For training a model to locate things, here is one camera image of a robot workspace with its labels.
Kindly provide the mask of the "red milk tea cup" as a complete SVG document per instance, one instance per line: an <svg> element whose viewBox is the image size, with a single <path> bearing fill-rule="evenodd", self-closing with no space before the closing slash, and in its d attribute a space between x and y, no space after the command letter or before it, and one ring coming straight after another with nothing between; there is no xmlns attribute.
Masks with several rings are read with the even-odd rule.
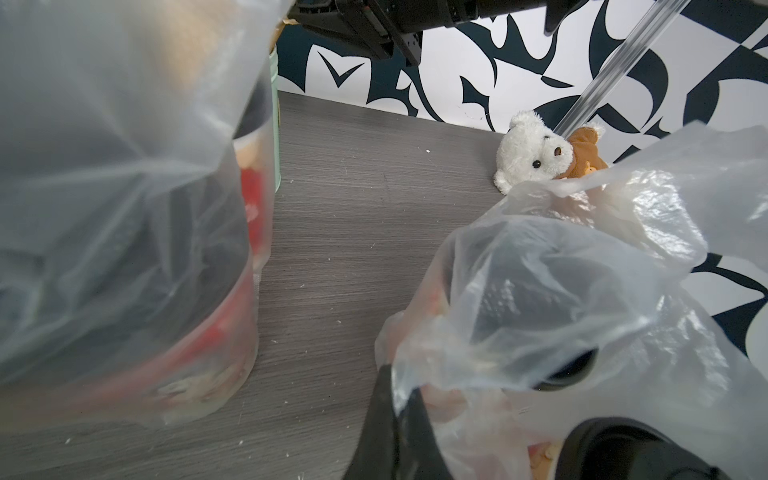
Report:
<svg viewBox="0 0 768 480"><path fill-rule="evenodd" d="M433 265L439 306L419 385L558 391L593 372L601 349L583 336L606 297L599 254L508 235L451 238Z"/></svg>
<svg viewBox="0 0 768 480"><path fill-rule="evenodd" d="M166 427L220 409L256 361L260 274L247 266L183 336L102 330L23 360L1 380L2 432L102 422Z"/></svg>
<svg viewBox="0 0 768 480"><path fill-rule="evenodd" d="M275 194L274 122L262 125L233 140L240 168L248 237L255 271L261 270L271 254Z"/></svg>

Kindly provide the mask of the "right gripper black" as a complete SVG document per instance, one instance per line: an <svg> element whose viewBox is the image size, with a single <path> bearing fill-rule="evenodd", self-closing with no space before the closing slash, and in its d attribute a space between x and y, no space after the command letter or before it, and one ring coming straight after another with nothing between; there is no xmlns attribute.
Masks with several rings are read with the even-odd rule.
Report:
<svg viewBox="0 0 768 480"><path fill-rule="evenodd" d="M543 7L543 33L550 36L583 5L578 0L304 0L293 4L287 19L358 55L386 60L400 53L408 66L417 66L426 30Z"/></svg>

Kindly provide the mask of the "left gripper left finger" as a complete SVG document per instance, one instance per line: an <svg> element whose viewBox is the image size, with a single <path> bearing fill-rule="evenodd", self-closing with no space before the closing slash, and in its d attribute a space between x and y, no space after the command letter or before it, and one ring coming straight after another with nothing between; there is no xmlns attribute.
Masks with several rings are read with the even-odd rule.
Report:
<svg viewBox="0 0 768 480"><path fill-rule="evenodd" d="M393 407L391 366L375 381L364 424L344 480L392 480L398 464L398 421Z"/></svg>

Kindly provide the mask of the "cream milk tea cup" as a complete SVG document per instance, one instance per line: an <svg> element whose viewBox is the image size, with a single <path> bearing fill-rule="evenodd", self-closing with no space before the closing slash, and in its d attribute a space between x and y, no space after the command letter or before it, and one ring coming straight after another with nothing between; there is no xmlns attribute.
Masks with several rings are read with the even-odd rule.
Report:
<svg viewBox="0 0 768 480"><path fill-rule="evenodd" d="M629 418L586 420L565 438L555 480L727 480L707 463L652 427Z"/></svg>

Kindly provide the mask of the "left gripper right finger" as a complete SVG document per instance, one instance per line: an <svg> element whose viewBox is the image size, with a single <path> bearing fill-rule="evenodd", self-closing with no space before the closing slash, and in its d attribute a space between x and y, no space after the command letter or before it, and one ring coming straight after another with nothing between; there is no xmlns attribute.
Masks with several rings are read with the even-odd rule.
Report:
<svg viewBox="0 0 768 480"><path fill-rule="evenodd" d="M398 415L398 478L453 479L436 442L419 388L412 391Z"/></svg>

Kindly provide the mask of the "white teddy bear brown hoodie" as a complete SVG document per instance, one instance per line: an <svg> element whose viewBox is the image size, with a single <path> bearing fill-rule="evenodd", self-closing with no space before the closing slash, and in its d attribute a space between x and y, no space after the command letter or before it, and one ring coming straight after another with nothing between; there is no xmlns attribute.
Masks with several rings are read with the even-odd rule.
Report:
<svg viewBox="0 0 768 480"><path fill-rule="evenodd" d="M604 128L589 122L569 137L548 128L534 111L521 111L510 121L496 154L493 182L506 195L526 181L581 178L608 165L598 153Z"/></svg>

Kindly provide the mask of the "clear plastic bag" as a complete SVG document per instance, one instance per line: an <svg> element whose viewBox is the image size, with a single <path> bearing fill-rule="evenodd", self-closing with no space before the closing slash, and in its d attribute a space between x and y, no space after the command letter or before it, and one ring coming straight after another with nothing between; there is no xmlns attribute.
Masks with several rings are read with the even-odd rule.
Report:
<svg viewBox="0 0 768 480"><path fill-rule="evenodd" d="M286 1L1 5L1 380L194 328L252 266L233 140Z"/></svg>
<svg viewBox="0 0 768 480"><path fill-rule="evenodd" d="M649 425L734 479L767 475L767 381L683 286L767 265L767 131L694 123L617 165L523 183L436 251L376 357L419 391L457 479L525 479L584 420Z"/></svg>

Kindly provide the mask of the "green cup holder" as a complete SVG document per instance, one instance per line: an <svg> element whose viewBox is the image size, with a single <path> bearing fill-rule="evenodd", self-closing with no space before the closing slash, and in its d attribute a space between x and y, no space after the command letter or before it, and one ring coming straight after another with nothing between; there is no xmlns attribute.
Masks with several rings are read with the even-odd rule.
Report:
<svg viewBox="0 0 768 480"><path fill-rule="evenodd" d="M271 95L272 95L272 124L273 124L273 144L274 144L274 189L278 191L281 185L281 167L280 167L280 107L278 97L278 68L279 60L277 47L270 52L270 77L271 77Z"/></svg>

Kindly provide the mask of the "red milk tea cup back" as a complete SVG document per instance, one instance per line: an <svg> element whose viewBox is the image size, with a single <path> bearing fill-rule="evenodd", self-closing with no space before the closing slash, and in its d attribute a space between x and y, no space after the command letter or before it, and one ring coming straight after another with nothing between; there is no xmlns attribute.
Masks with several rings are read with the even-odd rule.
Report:
<svg viewBox="0 0 768 480"><path fill-rule="evenodd" d="M439 306L419 385L558 391L593 372L601 349L583 336L606 297L599 254L508 235L451 238L433 265Z"/></svg>

